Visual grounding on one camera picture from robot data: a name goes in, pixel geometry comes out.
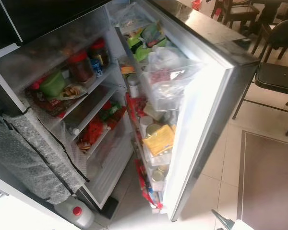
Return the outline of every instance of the red container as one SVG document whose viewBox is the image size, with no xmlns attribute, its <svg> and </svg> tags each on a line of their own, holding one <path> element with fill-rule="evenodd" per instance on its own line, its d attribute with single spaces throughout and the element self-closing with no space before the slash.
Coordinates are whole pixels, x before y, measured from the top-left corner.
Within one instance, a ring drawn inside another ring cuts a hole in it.
<svg viewBox="0 0 288 230">
<path fill-rule="evenodd" d="M 77 81 L 86 82 L 91 77 L 95 78 L 95 73 L 85 51 L 71 56 L 67 62 L 72 75 Z"/>
</svg>

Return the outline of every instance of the tile floor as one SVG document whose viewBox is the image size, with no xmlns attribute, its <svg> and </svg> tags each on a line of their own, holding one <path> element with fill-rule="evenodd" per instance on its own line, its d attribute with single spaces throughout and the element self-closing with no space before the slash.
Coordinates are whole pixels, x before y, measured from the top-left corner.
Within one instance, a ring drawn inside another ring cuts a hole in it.
<svg viewBox="0 0 288 230">
<path fill-rule="evenodd" d="M 181 1 L 187 5 L 191 2 Z M 203 1 L 202 13 L 210 16 L 213 6 L 213 0 L 209 3 Z M 261 46 L 255 53 L 256 56 L 259 55 L 260 48 Z M 279 52 L 280 50 L 272 51 L 268 62 L 288 66 L 288 51 L 282 60 L 277 60 Z M 288 95 L 255 85 L 250 87 L 246 98 L 288 109 L 285 106 Z M 138 179 L 134 177 L 112 223 L 104 227 L 110 230 L 216 230 L 222 226 L 211 213 L 212 208 L 223 216 L 236 220 L 242 130 L 288 142 L 288 137 L 285 136 L 287 129 L 288 113 L 243 102 L 236 120 L 229 119 L 177 222 L 171 223 L 167 215 L 151 214 L 148 203 L 141 196 Z"/>
</svg>

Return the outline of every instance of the cheese package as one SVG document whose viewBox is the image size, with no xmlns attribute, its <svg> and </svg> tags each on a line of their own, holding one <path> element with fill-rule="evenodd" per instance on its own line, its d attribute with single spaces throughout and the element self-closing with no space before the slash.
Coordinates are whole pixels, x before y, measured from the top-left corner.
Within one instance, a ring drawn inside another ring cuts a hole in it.
<svg viewBox="0 0 288 230">
<path fill-rule="evenodd" d="M 168 125 L 164 125 L 150 137 L 143 139 L 143 142 L 155 157 L 173 147 L 174 136 L 173 130 Z"/>
</svg>

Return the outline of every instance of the doormat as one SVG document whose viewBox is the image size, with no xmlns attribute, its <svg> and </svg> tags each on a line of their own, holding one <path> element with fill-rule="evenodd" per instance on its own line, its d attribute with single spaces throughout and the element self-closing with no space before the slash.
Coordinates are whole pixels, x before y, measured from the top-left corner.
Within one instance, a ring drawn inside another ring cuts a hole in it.
<svg viewBox="0 0 288 230">
<path fill-rule="evenodd" d="M 237 219 L 288 230 L 288 143 L 242 132 Z"/>
</svg>

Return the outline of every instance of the red jar lid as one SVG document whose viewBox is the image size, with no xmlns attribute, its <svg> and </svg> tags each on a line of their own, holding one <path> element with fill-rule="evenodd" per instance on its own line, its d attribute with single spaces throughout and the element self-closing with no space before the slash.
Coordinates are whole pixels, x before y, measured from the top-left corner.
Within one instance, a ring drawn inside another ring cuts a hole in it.
<svg viewBox="0 0 288 230">
<path fill-rule="evenodd" d="M 73 210 L 72 210 L 72 213 L 75 215 L 75 216 L 78 216 L 82 213 L 82 209 L 80 207 L 74 207 Z"/>
<path fill-rule="evenodd" d="M 97 39 L 91 46 L 92 49 L 101 49 L 103 47 L 105 47 L 105 40 L 102 37 Z"/>
<path fill-rule="evenodd" d="M 68 63 L 75 63 L 75 62 L 79 62 L 79 61 L 83 61 L 87 59 L 87 53 L 86 51 L 81 51 L 77 54 L 72 55 L 69 59 L 68 59 Z"/>
</svg>

